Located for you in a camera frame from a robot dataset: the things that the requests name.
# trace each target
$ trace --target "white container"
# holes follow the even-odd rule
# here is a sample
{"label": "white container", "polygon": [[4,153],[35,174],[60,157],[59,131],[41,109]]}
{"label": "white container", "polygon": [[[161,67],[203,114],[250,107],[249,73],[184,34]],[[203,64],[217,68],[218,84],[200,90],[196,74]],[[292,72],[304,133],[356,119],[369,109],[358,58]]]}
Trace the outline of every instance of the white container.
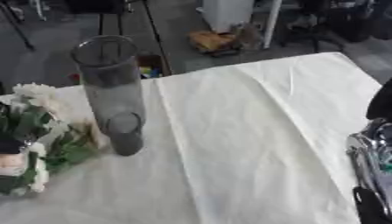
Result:
{"label": "white container", "polygon": [[254,0],[203,0],[204,19],[215,32],[228,32],[231,25],[248,23]]}

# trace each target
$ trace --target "floor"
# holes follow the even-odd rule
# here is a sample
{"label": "floor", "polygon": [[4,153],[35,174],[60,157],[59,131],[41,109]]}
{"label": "floor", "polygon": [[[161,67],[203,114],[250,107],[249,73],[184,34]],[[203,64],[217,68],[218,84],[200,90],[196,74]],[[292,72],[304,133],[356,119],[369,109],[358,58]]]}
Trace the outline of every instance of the floor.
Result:
{"label": "floor", "polygon": [[[162,39],[163,52],[154,39],[149,19],[141,3],[134,3],[134,12],[124,18],[125,34],[134,39],[140,53],[164,54],[173,74],[208,67],[224,66],[242,62],[269,60],[312,53],[310,45],[292,44],[285,48],[273,45],[267,51],[244,52],[240,55],[213,59],[195,52],[188,44],[186,34],[207,28],[195,10],[198,0],[150,0],[150,11]],[[26,12],[22,25],[36,52],[29,52],[1,17],[0,53],[2,61],[0,80],[9,92],[18,83],[43,83],[64,87],[73,83],[69,74],[76,73],[70,59],[70,50],[83,39],[98,32],[96,15],[67,15],[63,10],[48,12],[48,21],[38,20],[32,10]],[[105,34],[116,34],[115,20],[107,16]],[[328,45],[324,51],[334,51]],[[346,55],[380,83],[392,77],[392,41],[370,39],[358,44],[346,43]]]}

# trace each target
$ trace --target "white tablecloth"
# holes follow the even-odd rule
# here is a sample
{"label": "white tablecloth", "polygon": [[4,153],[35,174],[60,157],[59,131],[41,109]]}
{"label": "white tablecloth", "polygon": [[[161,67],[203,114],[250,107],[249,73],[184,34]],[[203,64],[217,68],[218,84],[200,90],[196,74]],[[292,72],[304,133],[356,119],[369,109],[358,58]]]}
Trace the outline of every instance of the white tablecloth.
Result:
{"label": "white tablecloth", "polygon": [[[147,80],[142,151],[0,198],[0,223],[358,223],[345,139],[379,87],[339,53]],[[59,93],[91,118],[81,87]]]}

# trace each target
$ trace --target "gray cup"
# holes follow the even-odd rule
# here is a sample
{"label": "gray cup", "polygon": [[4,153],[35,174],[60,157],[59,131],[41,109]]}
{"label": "gray cup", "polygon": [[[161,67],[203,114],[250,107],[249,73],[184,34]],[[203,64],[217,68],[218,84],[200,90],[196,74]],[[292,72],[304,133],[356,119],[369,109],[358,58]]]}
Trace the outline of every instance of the gray cup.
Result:
{"label": "gray cup", "polygon": [[98,36],[76,46],[71,54],[101,132],[122,156],[140,151],[145,111],[132,40]]}

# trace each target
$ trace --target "office chair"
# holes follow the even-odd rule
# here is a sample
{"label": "office chair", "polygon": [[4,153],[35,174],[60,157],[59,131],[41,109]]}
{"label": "office chair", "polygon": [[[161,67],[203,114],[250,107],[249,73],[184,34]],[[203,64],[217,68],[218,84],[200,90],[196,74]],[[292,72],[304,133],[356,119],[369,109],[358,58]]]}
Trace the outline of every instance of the office chair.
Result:
{"label": "office chair", "polygon": [[98,14],[98,35],[103,34],[105,14],[116,14],[118,32],[120,35],[123,35],[123,13],[126,11],[127,6],[125,0],[65,0],[65,2],[73,14]]}
{"label": "office chair", "polygon": [[307,18],[305,26],[288,27],[288,31],[281,41],[281,46],[287,46],[290,42],[310,40],[315,53],[319,52],[320,42],[326,42],[337,46],[343,51],[344,46],[337,39],[326,33],[326,23],[322,19],[331,8],[330,0],[297,0],[301,7],[301,14]]}

